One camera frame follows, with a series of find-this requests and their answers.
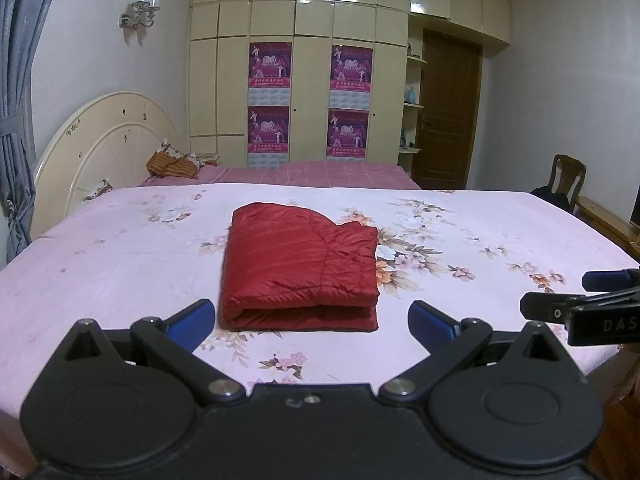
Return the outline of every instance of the gray curtain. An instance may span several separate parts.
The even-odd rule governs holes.
[[[24,120],[31,64],[51,0],[0,0],[0,199],[8,216],[7,261],[31,242],[33,132]]]

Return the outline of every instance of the cream curved headboard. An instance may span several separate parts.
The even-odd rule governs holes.
[[[164,139],[183,149],[166,114],[141,94],[114,92],[80,108],[51,139],[36,168],[31,237],[73,212],[103,179],[114,189],[138,186]]]

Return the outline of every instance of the red puffer jacket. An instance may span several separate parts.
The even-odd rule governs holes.
[[[378,328],[375,227],[336,225],[301,207],[234,211],[220,292],[222,325],[248,330]]]

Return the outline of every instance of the wooden table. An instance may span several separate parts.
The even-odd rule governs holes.
[[[596,229],[597,232],[640,262],[640,248],[636,245],[640,229],[585,196],[578,197],[577,206],[577,217],[580,220]]]

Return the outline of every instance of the wall lamp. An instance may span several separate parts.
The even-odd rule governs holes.
[[[160,0],[134,0],[131,4],[134,16],[121,14],[119,25],[121,28],[152,27],[156,12],[160,10]]]

